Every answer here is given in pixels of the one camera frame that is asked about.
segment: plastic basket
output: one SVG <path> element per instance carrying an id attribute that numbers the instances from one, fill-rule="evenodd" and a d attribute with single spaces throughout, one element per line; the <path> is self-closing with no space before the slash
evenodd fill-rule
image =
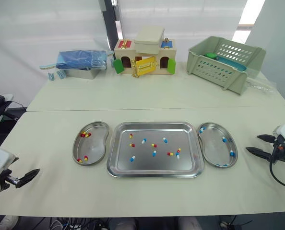
<path id="1" fill-rule="evenodd" d="M 205 57 L 206 53 L 216 53 L 226 59 L 246 66 L 245 71 Z M 252 47 L 222 37 L 211 36 L 189 49 L 187 72 L 207 79 L 223 87 L 242 94 L 247 77 L 255 78 L 261 70 L 265 50 Z"/>

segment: window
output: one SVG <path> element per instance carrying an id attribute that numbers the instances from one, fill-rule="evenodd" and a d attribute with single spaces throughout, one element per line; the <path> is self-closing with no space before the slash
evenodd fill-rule
<path id="1" fill-rule="evenodd" d="M 129 57 L 122 57 L 121 62 L 124 68 L 131 68 L 131 61 Z"/>
<path id="2" fill-rule="evenodd" d="M 162 57 L 161 58 L 161 61 L 160 61 L 160 68 L 161 69 L 167 69 L 167 67 L 168 67 L 168 60 L 169 60 L 168 57 Z"/>
<path id="3" fill-rule="evenodd" d="M 247 0 L 244 11 L 234 33 L 232 41 L 245 43 L 253 28 L 265 0 Z"/>

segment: rectangular metal tray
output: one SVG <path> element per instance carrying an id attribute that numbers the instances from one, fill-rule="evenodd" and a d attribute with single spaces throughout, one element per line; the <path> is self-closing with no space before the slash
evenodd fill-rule
<path id="1" fill-rule="evenodd" d="M 189 123 L 130 122 L 114 130 L 107 170 L 115 177 L 196 177 L 203 168 L 197 132 Z"/>

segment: green object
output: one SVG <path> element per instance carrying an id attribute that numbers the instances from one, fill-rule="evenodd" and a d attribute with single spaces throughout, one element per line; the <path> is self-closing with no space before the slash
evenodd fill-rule
<path id="1" fill-rule="evenodd" d="M 120 59 L 114 60 L 113 66 L 115 68 L 116 73 L 121 73 L 124 71 L 124 67 L 123 67 L 122 61 Z"/>
<path id="2" fill-rule="evenodd" d="M 217 55 L 215 53 L 207 53 L 207 54 L 205 54 L 205 56 L 207 58 L 210 58 L 210 59 L 216 59 L 217 58 Z"/>
<path id="3" fill-rule="evenodd" d="M 168 60 L 168 66 L 167 66 L 167 70 L 169 73 L 174 74 L 176 71 L 176 61 L 174 59 L 169 59 Z"/>
<path id="4" fill-rule="evenodd" d="M 205 57 L 205 54 L 209 53 L 217 54 L 217 58 L 230 62 L 222 63 L 217 59 Z M 188 74 L 207 79 L 222 86 L 223 90 L 242 94 L 246 88 L 247 77 L 255 78 L 260 72 L 265 54 L 265 50 L 260 47 L 211 36 L 189 48 L 186 69 Z"/>

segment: kidney-shaped metal dish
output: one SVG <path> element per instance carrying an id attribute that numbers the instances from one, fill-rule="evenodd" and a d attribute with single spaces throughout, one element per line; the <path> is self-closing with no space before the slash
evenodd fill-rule
<path id="1" fill-rule="evenodd" d="M 81 133 L 91 133 L 90 137 L 81 137 Z M 99 162 L 105 155 L 109 126 L 104 122 L 93 122 L 81 129 L 73 145 L 73 159 L 80 165 Z"/>
<path id="2" fill-rule="evenodd" d="M 202 154 L 207 162 L 219 168 L 228 168 L 238 159 L 238 150 L 230 133 L 215 123 L 200 125 L 199 138 Z"/>
<path id="3" fill-rule="evenodd" d="M 129 122 L 113 133 L 107 170 L 115 177 L 195 177 L 203 168 L 189 123 Z"/>

